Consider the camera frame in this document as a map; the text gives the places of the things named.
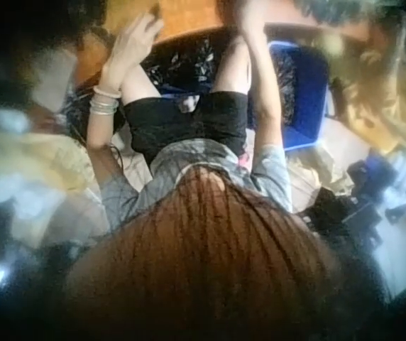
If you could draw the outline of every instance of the bracelet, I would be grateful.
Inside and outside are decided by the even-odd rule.
[[[119,106],[118,101],[115,101],[114,103],[102,103],[102,102],[98,102],[96,100],[91,99],[91,101],[89,101],[89,103],[91,104],[92,107],[103,107],[103,108],[111,108],[111,109],[116,109]]]
[[[115,93],[105,92],[104,90],[101,90],[101,88],[98,85],[93,87],[93,90],[97,94],[101,94],[102,96],[105,96],[105,97],[110,97],[110,98],[113,98],[113,99],[121,98],[121,91],[116,91]]]
[[[89,103],[91,105],[89,113],[96,115],[113,115],[119,106],[119,102],[116,100],[113,103],[103,103],[92,98]]]
[[[89,113],[91,115],[99,115],[99,116],[113,116],[115,114],[116,110],[110,110],[110,111],[104,111],[104,110],[99,110],[96,108],[89,108]]]

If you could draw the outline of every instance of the silver bangle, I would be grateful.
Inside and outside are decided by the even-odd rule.
[[[98,116],[113,116],[115,115],[116,110],[112,109],[110,111],[103,111],[99,109],[95,109],[93,107],[89,108],[89,113],[91,115],[98,115]]]
[[[98,102],[96,100],[91,99],[91,101],[89,101],[89,103],[91,104],[92,107],[108,107],[108,108],[114,108],[114,107],[118,107],[119,103],[118,101],[114,101],[113,103],[102,103],[102,102]]]

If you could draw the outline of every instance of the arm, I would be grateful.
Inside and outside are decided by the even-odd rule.
[[[282,106],[277,76],[273,67],[266,36],[245,35],[251,53],[253,100],[256,103],[257,131],[255,156],[264,146],[283,146]]]
[[[124,170],[111,152],[114,112],[121,96],[125,75],[150,53],[162,20],[150,14],[139,16],[116,39],[110,58],[102,68],[101,80],[94,88],[87,128],[87,150],[110,227],[116,229],[131,215],[137,191],[124,177]]]
[[[99,186],[111,178],[123,176],[123,170],[110,149],[114,112],[106,114],[100,109],[116,105],[124,76],[149,55],[162,27],[163,21],[151,14],[137,17],[116,39],[111,55],[102,68],[97,88],[103,94],[95,94],[92,99],[96,105],[92,104],[87,128],[87,150]]]
[[[261,195],[291,212],[291,184],[282,142],[279,85],[263,32],[265,5],[264,0],[244,0],[238,13],[238,26],[251,55],[257,115],[251,178]]]
[[[238,27],[252,61],[253,99],[257,115],[255,156],[264,146],[283,146],[279,85],[263,32],[266,5],[264,0],[244,0],[238,11]]]

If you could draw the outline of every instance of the clutter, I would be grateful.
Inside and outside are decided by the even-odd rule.
[[[296,66],[286,50],[280,51],[273,62],[280,86],[282,121],[289,126],[295,114]]]

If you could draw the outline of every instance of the hand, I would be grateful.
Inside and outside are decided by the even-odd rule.
[[[267,0],[238,0],[236,23],[244,38],[264,35]]]
[[[146,13],[125,27],[116,39],[110,58],[102,68],[99,86],[118,91],[126,73],[148,57],[163,20]]]

